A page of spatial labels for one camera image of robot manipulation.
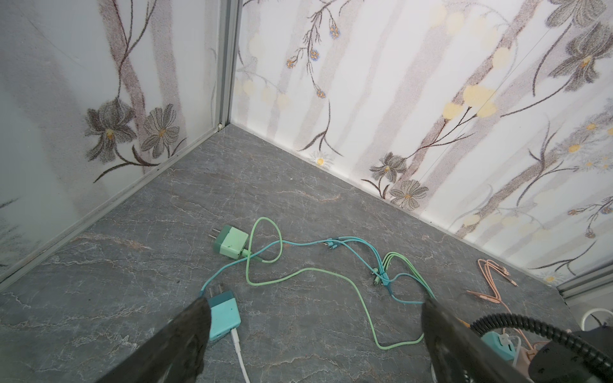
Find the floral wallpaper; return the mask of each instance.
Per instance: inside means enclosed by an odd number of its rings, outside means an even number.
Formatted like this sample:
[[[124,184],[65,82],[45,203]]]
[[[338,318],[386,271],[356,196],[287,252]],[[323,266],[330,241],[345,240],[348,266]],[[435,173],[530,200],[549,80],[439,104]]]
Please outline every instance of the floral wallpaper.
[[[0,281],[215,129],[219,3],[5,4]]]
[[[239,49],[236,125],[551,285],[613,262],[610,1],[244,0]]]

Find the coiled cable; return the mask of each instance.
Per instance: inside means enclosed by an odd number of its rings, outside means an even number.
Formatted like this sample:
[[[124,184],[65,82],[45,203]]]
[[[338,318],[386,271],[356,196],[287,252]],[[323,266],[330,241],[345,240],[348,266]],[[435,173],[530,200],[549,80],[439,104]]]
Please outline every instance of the coiled cable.
[[[580,337],[541,320],[524,315],[499,313],[479,318],[470,326],[479,336],[496,328],[505,327],[526,330],[550,339],[583,358],[590,371],[599,372],[598,375],[602,375],[607,381],[613,379],[613,360],[610,357]]]

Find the white cord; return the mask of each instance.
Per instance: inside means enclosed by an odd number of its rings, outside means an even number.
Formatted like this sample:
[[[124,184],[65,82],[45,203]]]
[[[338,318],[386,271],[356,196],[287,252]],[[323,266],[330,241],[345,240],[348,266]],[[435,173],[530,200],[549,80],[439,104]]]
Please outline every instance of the white cord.
[[[434,383],[438,383],[438,381],[436,380],[436,374],[434,373],[434,365],[430,364],[430,371],[432,372],[432,381]]]
[[[607,313],[608,315],[613,316],[613,312],[611,310],[607,310],[606,308],[593,308],[591,310],[588,310],[585,312],[585,314],[583,314],[583,318],[581,318],[581,330],[585,331],[585,320],[587,319],[587,317],[592,315],[593,313],[599,312]]]
[[[517,366],[517,359],[519,358],[519,351],[521,350],[520,347],[522,347],[522,338],[520,338],[517,335],[511,335],[509,338],[517,339],[517,347],[516,347],[516,351],[515,351],[515,358],[513,358],[513,367],[515,367],[515,366]]]
[[[240,363],[240,369],[243,370],[243,377],[245,378],[245,383],[251,383],[249,380],[249,376],[247,376],[247,370],[245,370],[245,364],[243,363],[243,356],[240,354],[240,344],[238,343],[238,332],[236,328],[233,328],[231,331],[232,341],[234,342],[234,349],[236,350],[236,355],[238,356],[238,362]]]

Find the floor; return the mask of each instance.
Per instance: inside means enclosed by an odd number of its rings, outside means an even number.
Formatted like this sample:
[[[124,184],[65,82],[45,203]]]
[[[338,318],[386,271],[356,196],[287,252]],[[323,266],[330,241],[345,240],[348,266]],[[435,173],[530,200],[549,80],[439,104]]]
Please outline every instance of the floor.
[[[204,142],[41,265],[0,293],[0,381],[92,382],[122,361],[198,295],[229,259],[213,253],[213,229],[249,231],[260,216],[288,240],[356,235],[380,252],[407,255],[439,301],[467,322],[498,312],[467,289],[487,292],[484,254],[237,127]],[[262,225],[260,248],[275,233]],[[306,265],[358,285],[383,344],[415,339],[420,308],[392,301],[347,249],[286,248],[274,265],[254,264],[264,281]],[[366,259],[374,263],[365,249]],[[392,273],[404,271],[400,264]],[[512,271],[502,280],[509,307],[577,329],[557,291]],[[211,293],[234,291],[242,354],[253,382],[428,382],[423,343],[391,351],[374,342],[355,291],[328,275],[304,273],[250,287],[244,265],[221,274]],[[421,300],[410,280],[397,296]],[[229,336],[208,347],[201,382],[240,382]]]

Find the teal charger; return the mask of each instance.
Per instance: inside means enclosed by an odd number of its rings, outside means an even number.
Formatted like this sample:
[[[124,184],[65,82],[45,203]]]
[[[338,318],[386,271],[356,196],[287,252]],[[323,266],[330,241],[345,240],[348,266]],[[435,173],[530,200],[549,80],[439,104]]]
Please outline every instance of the teal charger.
[[[232,291],[215,295],[208,300],[208,305],[211,308],[211,331],[208,336],[210,341],[221,338],[240,325],[238,306]]]
[[[500,339],[500,334],[495,331],[485,333],[481,340],[485,342],[499,357],[509,361],[515,359],[515,347],[513,344],[503,344]]]

